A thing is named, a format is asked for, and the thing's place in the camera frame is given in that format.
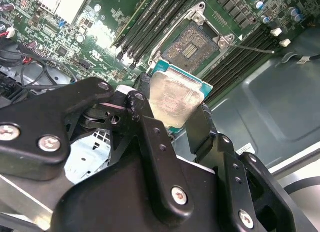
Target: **white label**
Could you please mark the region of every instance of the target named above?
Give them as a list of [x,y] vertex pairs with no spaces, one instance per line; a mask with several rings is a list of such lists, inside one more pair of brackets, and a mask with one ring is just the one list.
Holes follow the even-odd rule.
[[239,155],[242,155],[244,152],[256,154],[256,151],[251,143],[246,144],[245,146],[243,146],[241,149],[237,150],[236,152]]
[[310,61],[310,57],[304,56],[297,62],[297,64],[305,64],[308,61]]

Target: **motherboard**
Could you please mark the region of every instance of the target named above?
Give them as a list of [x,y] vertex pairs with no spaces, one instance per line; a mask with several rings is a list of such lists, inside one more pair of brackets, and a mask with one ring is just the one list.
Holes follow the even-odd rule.
[[0,29],[78,79],[132,85],[162,59],[220,93],[319,14],[320,0],[1,0]]

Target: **heatsink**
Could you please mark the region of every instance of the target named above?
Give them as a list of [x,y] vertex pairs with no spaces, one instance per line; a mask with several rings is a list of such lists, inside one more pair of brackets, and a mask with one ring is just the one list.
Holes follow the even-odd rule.
[[41,7],[72,24],[86,0],[37,0]]

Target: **ram slot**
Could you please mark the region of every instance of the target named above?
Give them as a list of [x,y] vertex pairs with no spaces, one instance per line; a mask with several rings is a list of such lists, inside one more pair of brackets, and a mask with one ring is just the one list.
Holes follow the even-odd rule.
[[[262,25],[253,32],[242,45],[263,50],[276,50],[279,47],[279,41],[277,38],[271,36],[268,29]],[[229,86],[239,82],[244,78],[243,75],[252,68],[256,61],[260,61],[265,56],[267,55],[264,53],[235,48],[203,79],[213,85],[213,90],[208,95],[205,102],[211,102]]]
[[152,0],[150,5],[146,8],[146,10],[141,14],[138,20],[135,22],[133,27],[127,33],[127,35],[123,38],[123,40],[117,45],[117,47],[122,46],[122,53],[126,53],[128,46],[136,38],[144,25],[149,21],[151,16],[156,13],[159,9],[160,5],[164,0]]
[[165,30],[165,28],[175,19],[181,8],[186,4],[187,0],[179,0],[176,2],[167,14],[161,19],[159,24],[153,29],[152,33],[149,33],[144,41],[134,52],[132,57],[134,58],[134,63],[138,63],[140,58],[145,54],[145,52],[152,47],[153,43],[157,40],[157,37]]
[[128,55],[129,57],[136,51],[136,49],[140,46],[141,43],[144,42],[146,35],[148,35],[154,27],[161,21],[161,19],[166,15],[167,11],[173,6],[176,0],[165,0],[164,3],[161,4],[159,10],[156,14],[152,16],[152,18],[147,22],[144,28],[141,30],[136,39],[133,40],[129,49]]

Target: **bolt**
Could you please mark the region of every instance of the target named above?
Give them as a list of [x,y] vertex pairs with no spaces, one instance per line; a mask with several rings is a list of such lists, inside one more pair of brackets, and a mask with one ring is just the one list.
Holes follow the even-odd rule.
[[230,139],[227,136],[222,136],[223,140],[227,143],[230,143]]
[[141,93],[136,93],[135,96],[137,98],[139,98],[140,100],[144,100],[145,99],[145,97]]
[[253,162],[257,162],[257,159],[252,154],[249,154],[249,157]]
[[252,218],[250,217],[250,215],[245,212],[244,210],[240,210],[239,211],[239,218],[241,219],[242,223],[250,229],[254,228],[254,221],[252,220]]
[[61,143],[56,137],[45,136],[39,140],[38,146],[45,152],[56,152],[61,147]]
[[0,126],[0,140],[11,141],[18,138],[20,130],[13,125],[1,125]]
[[195,16],[195,17],[194,17],[194,21],[195,21],[195,22],[199,22],[199,21],[200,21],[200,17],[199,17],[199,16]]
[[227,45],[227,43],[226,43],[225,40],[220,40],[220,41],[218,42],[218,45],[220,46],[220,48],[224,48],[224,47]]
[[185,205],[188,201],[186,193],[179,187],[173,187],[171,194],[177,204]]
[[105,83],[105,82],[100,82],[99,83],[99,87],[101,87],[102,89],[108,90],[109,89],[109,84]]

